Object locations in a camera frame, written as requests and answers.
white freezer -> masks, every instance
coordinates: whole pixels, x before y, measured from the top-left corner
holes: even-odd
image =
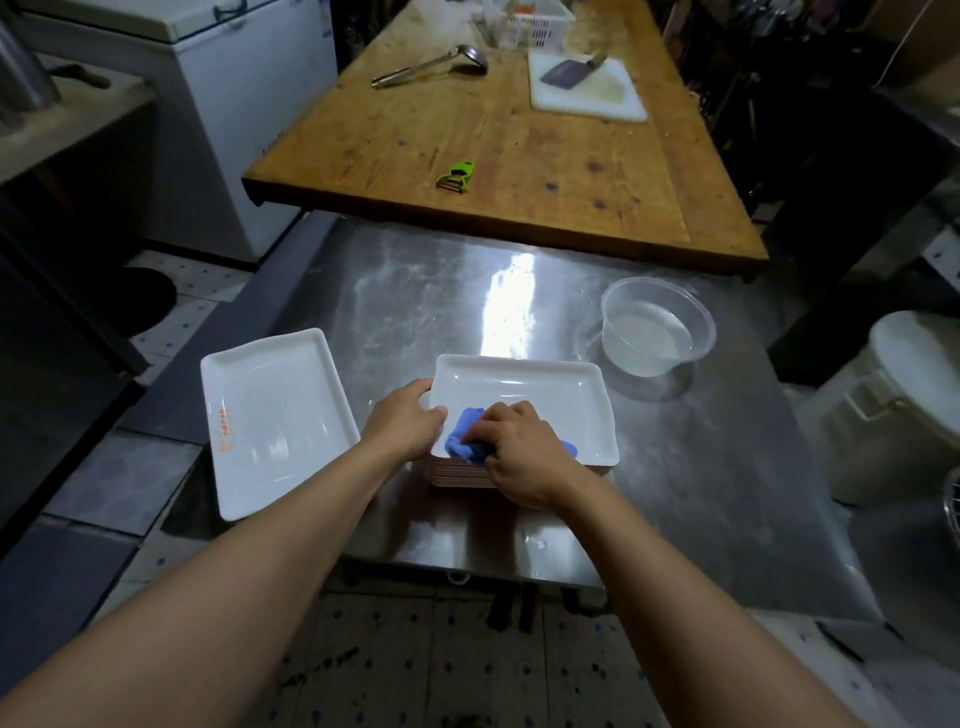
[[[239,4],[27,0],[28,11],[47,14],[25,12],[17,30],[37,51],[125,71],[156,88],[155,113],[137,114],[72,153],[84,185],[109,212],[146,238],[256,261],[298,211],[254,206],[240,178],[336,80],[327,1],[253,0],[243,14],[223,20],[220,11],[214,22],[215,8]],[[205,15],[191,6],[208,13],[210,27],[183,36],[203,25]],[[71,19],[47,16],[53,12]]]

plastic basket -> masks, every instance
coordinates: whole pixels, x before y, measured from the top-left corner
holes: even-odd
[[[509,0],[484,0],[483,19],[498,48],[559,51],[574,16],[560,0],[536,0],[533,14],[504,11]]]

clear plastic container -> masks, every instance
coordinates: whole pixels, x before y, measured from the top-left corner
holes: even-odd
[[[603,351],[634,376],[660,376],[707,355],[716,326],[706,307],[666,280],[618,280],[600,300]]]

forearm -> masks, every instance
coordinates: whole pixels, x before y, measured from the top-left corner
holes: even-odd
[[[0,723],[234,724],[400,462],[344,453],[62,649],[0,703]]]
[[[674,725],[858,725],[789,651],[602,478],[583,471],[559,515],[610,592]]]

metal table surface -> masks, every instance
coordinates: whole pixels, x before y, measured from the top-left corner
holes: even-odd
[[[717,325],[713,351],[657,379],[600,348],[600,296],[630,275],[684,286]],[[735,281],[626,260],[343,220],[275,333],[321,328],[358,426],[441,353],[593,361],[616,418],[619,491],[747,607],[880,620],[827,489]],[[552,513],[496,491],[427,484],[413,466],[384,486],[345,555],[509,579],[600,586]]]

